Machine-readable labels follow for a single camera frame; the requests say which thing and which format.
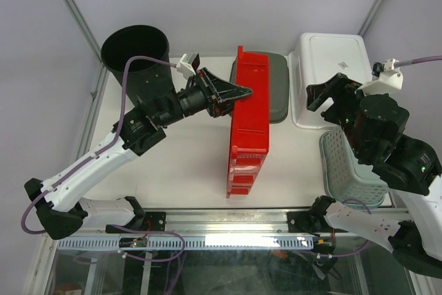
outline robotic arm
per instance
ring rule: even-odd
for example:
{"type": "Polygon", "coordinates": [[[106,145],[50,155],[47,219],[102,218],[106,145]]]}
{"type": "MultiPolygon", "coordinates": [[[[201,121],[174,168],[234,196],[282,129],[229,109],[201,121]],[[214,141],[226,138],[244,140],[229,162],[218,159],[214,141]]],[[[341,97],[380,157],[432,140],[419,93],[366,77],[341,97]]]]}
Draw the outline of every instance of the robotic arm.
{"type": "MultiPolygon", "coordinates": [[[[45,231],[55,240],[70,236],[80,228],[112,232],[110,225],[122,225],[139,229],[144,211],[135,197],[105,201],[88,200],[83,195],[110,173],[163,140],[168,125],[204,109],[211,117],[226,115],[233,110],[235,101],[252,94],[251,89],[226,82],[207,68],[198,70],[199,65],[198,54],[184,55],[177,69],[188,79],[185,89],[176,92],[168,77],[146,84],[138,94],[138,105],[127,112],[95,148],[47,180],[29,180],[25,189],[32,204],[23,215],[23,229],[27,230],[24,221],[33,206],[45,231]]],[[[45,231],[28,230],[28,233],[45,231]]]]}
{"type": "Polygon", "coordinates": [[[373,165],[414,222],[368,215],[327,196],[317,198],[309,217],[296,222],[312,233],[326,226],[350,231],[392,252],[409,270],[442,278],[441,163],[429,144],[403,134],[408,111],[380,94],[385,88],[400,89],[400,71],[382,74],[384,80],[362,85],[338,73],[324,84],[308,86],[307,109],[316,111],[327,98],[333,99],[321,116],[342,128],[358,163],[373,165]]]}

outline red storage crate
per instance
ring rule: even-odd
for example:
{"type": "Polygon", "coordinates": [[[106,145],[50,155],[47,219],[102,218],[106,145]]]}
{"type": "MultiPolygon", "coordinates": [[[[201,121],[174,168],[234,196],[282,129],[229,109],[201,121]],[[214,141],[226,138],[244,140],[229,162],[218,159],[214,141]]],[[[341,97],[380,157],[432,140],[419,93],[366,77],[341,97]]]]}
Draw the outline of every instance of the red storage crate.
{"type": "Polygon", "coordinates": [[[253,95],[235,103],[230,132],[227,197],[247,195],[269,152],[269,58],[238,47],[236,84],[253,95]]]}

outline black bucket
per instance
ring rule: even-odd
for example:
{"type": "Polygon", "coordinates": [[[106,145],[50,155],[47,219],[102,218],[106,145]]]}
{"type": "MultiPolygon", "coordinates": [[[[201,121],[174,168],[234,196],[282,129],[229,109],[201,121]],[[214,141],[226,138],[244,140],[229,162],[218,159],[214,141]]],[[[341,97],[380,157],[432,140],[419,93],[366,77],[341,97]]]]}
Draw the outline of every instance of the black bucket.
{"type": "MultiPolygon", "coordinates": [[[[145,55],[169,62],[169,42],[166,35],[151,26],[129,26],[114,32],[102,46],[102,61],[120,84],[123,82],[126,62],[135,55],[145,55]]],[[[143,85],[147,82],[154,84],[159,77],[164,82],[163,75],[166,75],[173,84],[169,66],[135,60],[129,68],[126,90],[132,103],[137,104],[137,94],[143,85]]]]}

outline mint green basket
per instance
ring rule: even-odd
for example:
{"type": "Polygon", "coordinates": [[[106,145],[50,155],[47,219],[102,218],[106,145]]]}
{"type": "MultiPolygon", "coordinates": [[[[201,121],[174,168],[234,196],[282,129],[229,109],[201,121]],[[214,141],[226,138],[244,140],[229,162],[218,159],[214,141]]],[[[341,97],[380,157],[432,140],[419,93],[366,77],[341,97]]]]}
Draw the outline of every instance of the mint green basket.
{"type": "MultiPolygon", "coordinates": [[[[345,134],[336,127],[320,138],[325,193],[342,202],[356,198],[370,209],[379,207],[388,192],[387,184],[372,172],[373,166],[360,165],[348,144],[345,134]]],[[[349,207],[363,209],[360,204],[349,207]]]]}

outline purple wire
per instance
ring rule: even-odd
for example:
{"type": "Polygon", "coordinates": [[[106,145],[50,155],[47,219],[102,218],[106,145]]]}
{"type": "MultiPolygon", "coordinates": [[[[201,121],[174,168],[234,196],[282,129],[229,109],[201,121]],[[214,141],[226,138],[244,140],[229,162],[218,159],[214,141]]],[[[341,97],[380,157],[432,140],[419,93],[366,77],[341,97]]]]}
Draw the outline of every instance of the purple wire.
{"type": "MultiPolygon", "coordinates": [[[[367,213],[368,213],[368,214],[372,214],[372,212],[370,211],[370,208],[369,208],[369,207],[368,207],[363,201],[358,200],[357,198],[348,198],[348,199],[346,199],[346,200],[343,201],[343,204],[348,203],[348,202],[356,202],[356,203],[362,205],[362,206],[367,210],[367,213]]],[[[336,258],[350,257],[350,256],[353,256],[353,255],[359,254],[359,253],[361,253],[362,251],[364,251],[365,249],[367,249],[367,247],[369,246],[369,244],[370,244],[370,241],[369,241],[369,240],[366,240],[365,243],[364,243],[359,249],[357,249],[357,250],[355,250],[355,251],[349,252],[349,253],[347,253],[347,254],[332,254],[331,256],[332,256],[332,257],[336,257],[336,258]]],[[[315,256],[318,255],[318,253],[316,253],[316,252],[312,252],[312,251],[304,251],[304,252],[305,252],[305,253],[308,253],[308,254],[315,255],[315,256]]],[[[326,257],[326,258],[329,257],[329,255],[327,255],[327,254],[319,254],[319,256],[320,256],[320,257],[326,257]]]]}
{"type": "Polygon", "coordinates": [[[175,286],[178,282],[178,278],[180,277],[180,274],[182,272],[182,268],[184,266],[184,260],[186,259],[186,254],[183,255],[182,257],[182,261],[180,260],[180,257],[178,257],[178,270],[177,270],[177,275],[175,276],[175,279],[173,279],[173,282],[171,284],[171,286],[169,287],[169,290],[167,291],[167,293],[165,295],[171,295],[173,290],[175,289],[175,286]]]}
{"type": "Polygon", "coordinates": [[[167,270],[166,270],[166,281],[164,282],[164,295],[166,295],[166,291],[167,291],[167,284],[169,283],[169,271],[171,269],[171,260],[167,263],[167,270]]]}
{"type": "Polygon", "coordinates": [[[441,61],[441,60],[442,60],[442,55],[435,55],[433,57],[424,57],[424,58],[416,58],[411,60],[397,61],[394,63],[394,66],[395,67],[409,66],[409,65],[422,64],[424,62],[441,61]]]}
{"type": "MultiPolygon", "coordinates": [[[[126,231],[128,233],[134,233],[134,234],[139,234],[140,231],[134,231],[133,229],[129,229],[129,228],[125,228],[123,226],[119,226],[119,225],[111,225],[114,226],[115,228],[121,230],[121,231],[126,231]]],[[[142,258],[142,257],[138,257],[132,254],[129,254],[126,251],[121,250],[121,252],[123,252],[124,255],[131,257],[133,259],[136,260],[140,260],[142,262],[152,262],[152,263],[165,263],[165,262],[169,262],[171,260],[174,260],[175,258],[178,258],[186,249],[186,241],[185,239],[179,235],[178,233],[175,233],[174,231],[147,231],[147,234],[151,235],[151,234],[168,234],[168,235],[172,235],[172,236],[176,236],[177,238],[179,238],[182,242],[182,247],[181,250],[179,250],[179,252],[173,256],[171,256],[170,258],[163,258],[163,259],[152,259],[152,258],[142,258]]]]}
{"type": "MultiPolygon", "coordinates": [[[[113,140],[107,144],[106,146],[104,146],[103,148],[101,148],[100,150],[98,150],[95,155],[101,155],[103,152],[109,150],[112,146],[115,145],[115,143],[118,141],[119,138],[119,134],[122,131],[122,127],[123,127],[123,118],[124,118],[124,113],[126,111],[126,89],[127,89],[127,77],[129,74],[129,68],[132,64],[132,62],[134,62],[135,60],[147,60],[147,61],[153,61],[156,62],[158,64],[161,65],[165,65],[165,66],[170,66],[170,67],[174,67],[176,68],[176,64],[172,64],[166,61],[162,61],[162,60],[158,60],[152,57],[145,57],[143,55],[136,55],[134,57],[131,57],[127,62],[126,65],[124,67],[124,72],[123,72],[123,82],[122,82],[122,103],[121,103],[121,107],[119,110],[119,119],[118,119],[118,126],[117,126],[117,130],[115,131],[115,136],[113,138],[113,140]]],[[[63,181],[69,179],[70,176],[72,176],[75,172],[77,172],[78,170],[80,170],[84,165],[86,165],[88,162],[90,162],[91,160],[94,160],[93,157],[87,157],[86,159],[84,159],[82,162],[80,162],[78,165],[76,165],[75,167],[73,167],[69,172],[67,172],[64,176],[62,176],[60,179],[58,179],[53,185],[52,188],[57,188],[59,185],[61,185],[63,183],[63,181]]],[[[37,235],[37,234],[44,234],[46,233],[46,231],[44,229],[42,229],[41,231],[33,231],[31,229],[29,229],[26,226],[26,219],[28,218],[28,215],[30,213],[30,211],[32,210],[32,208],[46,195],[48,195],[50,193],[49,190],[45,190],[43,192],[41,192],[30,204],[29,206],[26,208],[26,210],[24,211],[22,217],[21,217],[21,228],[23,229],[24,232],[28,233],[28,234],[32,234],[32,235],[37,235]]]]}

